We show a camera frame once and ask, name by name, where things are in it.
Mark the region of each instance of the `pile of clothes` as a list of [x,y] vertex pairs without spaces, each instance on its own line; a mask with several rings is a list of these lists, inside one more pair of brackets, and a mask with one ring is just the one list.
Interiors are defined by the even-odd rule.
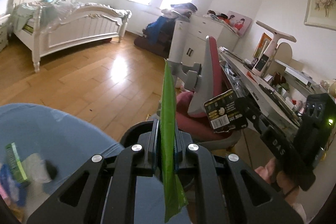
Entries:
[[161,10],[163,15],[142,30],[143,36],[137,37],[134,45],[168,58],[176,19],[180,15],[190,18],[191,14],[197,11],[197,7],[192,3],[175,4],[170,7]]

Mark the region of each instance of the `flower painting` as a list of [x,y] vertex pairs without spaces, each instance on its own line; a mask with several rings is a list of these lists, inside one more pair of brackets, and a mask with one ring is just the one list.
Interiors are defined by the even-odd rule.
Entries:
[[308,0],[304,23],[336,30],[336,0]]

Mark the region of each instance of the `barcode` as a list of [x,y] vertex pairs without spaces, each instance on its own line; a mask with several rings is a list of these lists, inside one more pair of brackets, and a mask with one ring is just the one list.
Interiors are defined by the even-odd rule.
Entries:
[[225,126],[229,123],[230,122],[229,122],[229,119],[227,118],[227,115],[223,115],[223,116],[211,121],[211,125],[212,125],[213,129],[223,127],[223,126]]

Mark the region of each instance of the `chair backrest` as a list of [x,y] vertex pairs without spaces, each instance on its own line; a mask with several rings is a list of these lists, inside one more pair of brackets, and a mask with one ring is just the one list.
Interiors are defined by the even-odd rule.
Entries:
[[205,117],[204,103],[221,93],[222,68],[219,63],[217,43],[214,37],[207,37],[201,81],[196,85],[188,115],[194,118]]

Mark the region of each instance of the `white bed frame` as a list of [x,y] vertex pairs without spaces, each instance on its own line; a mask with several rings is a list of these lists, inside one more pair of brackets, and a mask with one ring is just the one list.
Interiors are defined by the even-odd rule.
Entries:
[[[41,0],[12,0],[13,6]],[[73,12],[69,17],[58,20],[47,32],[41,32],[40,19],[42,8],[34,13],[34,31],[14,32],[15,35],[31,50],[35,72],[40,69],[41,57],[65,48],[96,40],[125,35],[130,15],[120,16],[106,5],[90,4]]]

